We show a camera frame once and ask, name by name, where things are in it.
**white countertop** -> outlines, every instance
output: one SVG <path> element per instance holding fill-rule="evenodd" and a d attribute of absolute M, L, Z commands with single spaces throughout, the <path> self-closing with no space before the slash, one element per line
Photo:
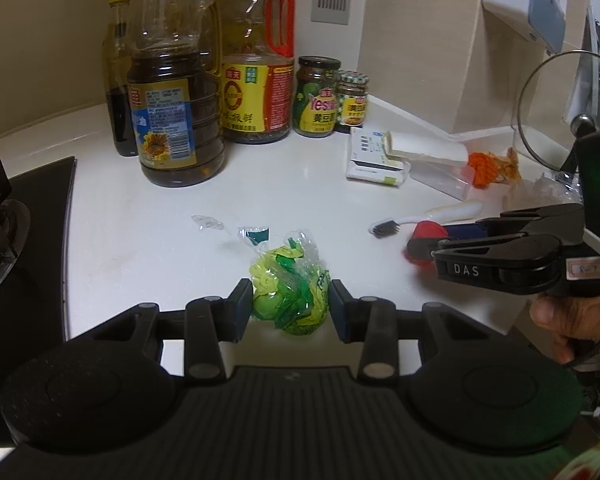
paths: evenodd
<path fill-rule="evenodd" d="M 271 246 L 281 244 L 289 231 L 306 229 L 332 278 L 342 280 L 354 297 L 387 298 L 405 310 L 442 301 L 506 332 L 524 298 L 419 273 L 401 254 L 413 227 L 404 226 L 385 240 L 367 232 L 379 219 L 417 215 L 456 200 L 410 179 L 400 188 L 346 180 L 347 140 L 339 133 L 307 139 L 292 132 L 264 146 L 230 144 L 220 174 L 197 186 L 167 189 L 144 177 L 137 158 L 118 156 L 102 105 L 0 139 L 0 158 L 9 176 L 66 156 L 77 158 L 68 234 L 71 336 L 143 301 L 176 310 L 202 296 L 226 297 L 248 277 L 253 251 L 237 235 L 199 230 L 192 215 L 212 216 L 232 231 L 268 226 Z M 525 159 L 522 172 L 530 180 L 541 173 Z M 506 189 L 472 191 L 472 198 L 488 201 L 483 217 L 500 212 Z M 228 372 L 236 364 L 355 369 L 361 347 L 340 343 L 330 318 L 308 337 L 288 336 L 271 323 L 251 320 L 243 341 L 222 344 L 222 353 Z M 403 374 L 417 369 L 416 343 L 403 342 L 400 358 Z M 165 344 L 162 364 L 182 374 L 181 342 Z"/>

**sunflower label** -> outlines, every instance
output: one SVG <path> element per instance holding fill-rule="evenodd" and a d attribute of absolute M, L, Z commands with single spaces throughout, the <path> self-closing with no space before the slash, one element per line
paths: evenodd
<path fill-rule="evenodd" d="M 222 67 L 222 126 L 238 132 L 263 133 L 289 124 L 294 66 Z"/>
<path fill-rule="evenodd" d="M 187 79 L 129 84 L 129 102 L 142 164 L 156 170 L 195 165 Z"/>

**bottle label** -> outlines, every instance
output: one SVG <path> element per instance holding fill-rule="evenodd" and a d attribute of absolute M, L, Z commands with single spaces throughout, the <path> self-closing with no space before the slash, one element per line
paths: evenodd
<path fill-rule="evenodd" d="M 338 123 L 360 126 L 365 120 L 366 96 L 338 95 Z"/>
<path fill-rule="evenodd" d="M 222 67 L 222 125 L 258 134 L 289 125 L 294 66 L 243 65 Z"/>
<path fill-rule="evenodd" d="M 311 134 L 324 134 L 336 124 L 336 95 L 333 86 L 305 83 L 294 105 L 296 126 Z"/>
<path fill-rule="evenodd" d="M 570 282 L 576 280 L 600 280 L 600 256 L 567 258 L 566 277 Z"/>
<path fill-rule="evenodd" d="M 128 88 L 140 162 L 156 170 L 194 166 L 189 82 L 129 83 Z"/>

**gas stove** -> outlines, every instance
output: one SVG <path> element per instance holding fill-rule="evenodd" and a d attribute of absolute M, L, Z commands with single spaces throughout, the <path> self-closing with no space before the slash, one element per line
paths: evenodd
<path fill-rule="evenodd" d="M 0 161 L 0 387 L 65 341 L 65 233 L 75 159 L 7 178 Z M 0 447 L 13 441 L 0 416 Z"/>

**glass jar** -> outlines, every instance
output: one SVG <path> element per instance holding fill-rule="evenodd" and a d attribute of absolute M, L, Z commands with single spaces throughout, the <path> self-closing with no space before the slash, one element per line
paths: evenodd
<path fill-rule="evenodd" d="M 336 131 L 350 134 L 352 126 L 362 126 L 365 121 L 368 83 L 369 76 L 361 72 L 351 70 L 338 72 Z"/>
<path fill-rule="evenodd" d="M 298 63 L 294 129 L 305 137 L 326 137 L 336 123 L 336 71 L 341 63 L 320 56 L 301 56 Z"/>

